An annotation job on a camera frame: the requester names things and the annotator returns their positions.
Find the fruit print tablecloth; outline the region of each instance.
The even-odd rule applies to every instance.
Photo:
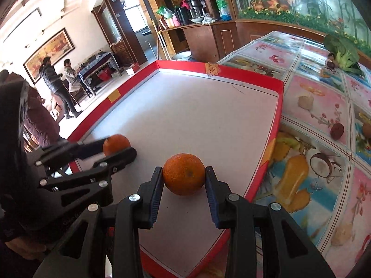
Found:
[[[371,239],[371,71],[361,65],[363,78],[331,70],[327,54],[320,43],[273,31],[219,64],[284,82],[281,139],[255,203],[281,203],[335,275],[345,277]],[[337,122],[344,134],[334,141],[330,130]],[[223,277],[227,251],[200,275]]]

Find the framed painting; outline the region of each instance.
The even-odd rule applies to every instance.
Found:
[[[69,38],[67,31],[63,28],[47,40],[33,55],[23,64],[32,82],[35,84],[40,79],[38,73],[43,59],[51,57],[51,64],[54,65],[62,57],[69,54],[75,47]]]

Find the pink bottle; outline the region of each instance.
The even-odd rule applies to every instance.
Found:
[[[177,16],[175,15],[175,13],[173,14],[173,23],[175,25],[175,27],[179,27],[180,26],[180,23],[177,19]]]

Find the blue tablecloth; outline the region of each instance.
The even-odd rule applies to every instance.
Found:
[[[98,58],[96,58],[95,60],[91,61],[89,64],[87,64],[81,71],[80,71],[80,75],[81,77],[85,77],[86,73],[88,73],[88,71],[93,68],[94,66],[96,66],[101,60],[103,60],[104,58],[107,57],[107,55],[111,56],[111,53],[105,53],[105,54],[102,54],[101,56],[99,56]]]

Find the green vegetable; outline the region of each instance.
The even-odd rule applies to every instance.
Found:
[[[323,39],[323,45],[328,51],[335,54],[335,60],[339,63],[341,70],[365,76],[358,64],[357,49],[349,39],[328,34]]]

